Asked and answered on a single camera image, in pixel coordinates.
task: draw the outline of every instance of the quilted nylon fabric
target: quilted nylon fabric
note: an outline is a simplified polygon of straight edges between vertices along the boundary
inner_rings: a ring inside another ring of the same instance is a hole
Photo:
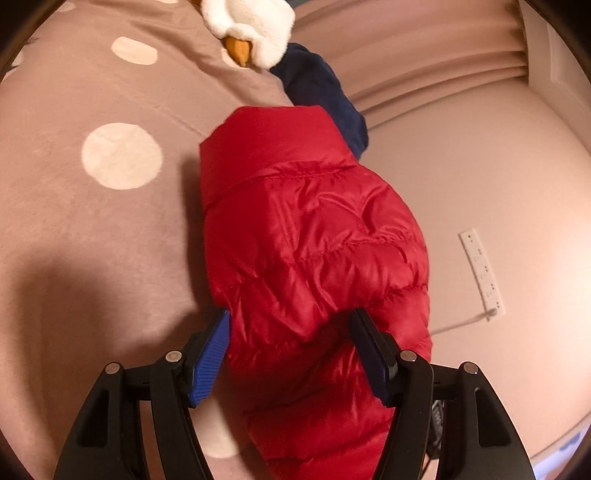
[[[232,313],[228,364],[280,480],[371,479],[392,418],[347,318],[430,359],[428,261],[401,198],[320,107],[235,111],[201,145],[207,274]]]

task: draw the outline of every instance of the polka dot blanket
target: polka dot blanket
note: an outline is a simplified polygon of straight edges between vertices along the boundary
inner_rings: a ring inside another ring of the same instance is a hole
[[[241,105],[288,104],[188,0],[67,1],[22,49],[0,84],[0,430],[35,480],[107,363],[203,326],[198,145]],[[210,467],[267,479],[224,378],[193,412]]]

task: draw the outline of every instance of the pink curtain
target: pink curtain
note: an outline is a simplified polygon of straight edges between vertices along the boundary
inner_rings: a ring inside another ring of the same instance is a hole
[[[527,75],[516,0],[311,0],[296,14],[292,41],[333,67],[368,127]]]

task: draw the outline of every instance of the white polka dot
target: white polka dot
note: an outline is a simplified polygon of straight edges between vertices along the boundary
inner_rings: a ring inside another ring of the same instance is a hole
[[[222,60],[226,65],[234,67],[235,69],[248,70],[248,67],[241,67],[238,63],[232,60],[232,57],[224,47],[222,47]]]
[[[111,50],[120,59],[138,65],[152,65],[158,60],[158,50],[145,43],[127,37],[119,37],[111,45]]]
[[[191,418],[203,453],[208,457],[231,458],[249,443],[246,433],[238,433],[236,438],[214,397],[206,398],[192,410]]]
[[[158,175],[162,160],[160,146],[138,125],[103,125],[82,146],[82,164],[87,174],[115,190],[146,185]]]
[[[70,10],[74,10],[76,8],[75,4],[72,2],[63,2],[60,8],[58,8],[57,12],[69,12]]]

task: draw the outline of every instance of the white stuffed animal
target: white stuffed animal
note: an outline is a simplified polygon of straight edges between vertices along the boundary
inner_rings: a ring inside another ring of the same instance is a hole
[[[285,0],[202,0],[201,13],[217,38],[251,42],[252,64],[266,70],[283,57],[296,19]]]

